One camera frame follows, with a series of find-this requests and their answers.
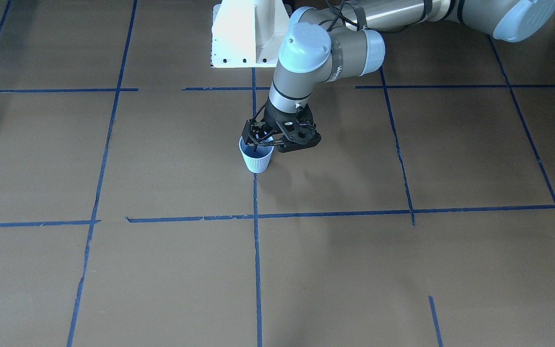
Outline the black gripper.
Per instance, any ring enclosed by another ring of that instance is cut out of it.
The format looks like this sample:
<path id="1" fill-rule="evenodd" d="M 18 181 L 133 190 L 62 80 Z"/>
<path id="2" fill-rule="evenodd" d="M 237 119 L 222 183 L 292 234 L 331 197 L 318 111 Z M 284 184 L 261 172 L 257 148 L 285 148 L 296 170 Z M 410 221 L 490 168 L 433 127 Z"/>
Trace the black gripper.
<path id="1" fill-rule="evenodd" d="M 317 126 L 310 106 L 299 107 L 295 113 L 286 113 L 268 103 L 261 121 L 246 121 L 242 140 L 245 145 L 258 145 L 269 136 L 277 140 L 280 133 L 283 145 L 317 145 Z"/>

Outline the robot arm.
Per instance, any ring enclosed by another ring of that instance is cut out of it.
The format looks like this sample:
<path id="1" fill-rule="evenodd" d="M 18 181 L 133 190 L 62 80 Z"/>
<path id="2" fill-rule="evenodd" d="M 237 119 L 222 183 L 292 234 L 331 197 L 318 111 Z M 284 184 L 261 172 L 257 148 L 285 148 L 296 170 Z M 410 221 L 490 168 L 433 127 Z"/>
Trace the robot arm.
<path id="1" fill-rule="evenodd" d="M 321 135 L 308 105 L 315 86 L 379 70 L 383 33 L 449 20 L 520 42 L 554 12 L 555 0 L 343 0 L 323 10 L 300 7 L 280 44 L 264 116 L 246 121 L 242 141 L 280 152 L 315 147 Z"/>

